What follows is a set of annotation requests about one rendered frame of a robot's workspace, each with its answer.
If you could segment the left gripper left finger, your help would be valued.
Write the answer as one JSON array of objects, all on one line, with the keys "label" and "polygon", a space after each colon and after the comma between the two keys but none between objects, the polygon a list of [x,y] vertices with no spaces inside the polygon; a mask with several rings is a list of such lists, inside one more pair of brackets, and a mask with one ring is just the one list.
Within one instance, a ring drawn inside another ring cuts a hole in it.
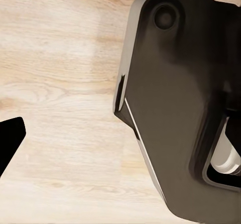
[{"label": "left gripper left finger", "polygon": [[0,176],[25,136],[26,128],[22,117],[0,122]]}]

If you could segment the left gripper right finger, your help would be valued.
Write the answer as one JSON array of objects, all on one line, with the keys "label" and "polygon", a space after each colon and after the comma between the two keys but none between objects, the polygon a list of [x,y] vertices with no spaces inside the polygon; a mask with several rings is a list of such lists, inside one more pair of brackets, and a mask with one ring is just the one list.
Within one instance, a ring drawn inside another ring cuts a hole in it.
[{"label": "left gripper right finger", "polygon": [[241,119],[228,117],[225,134],[241,157]]}]

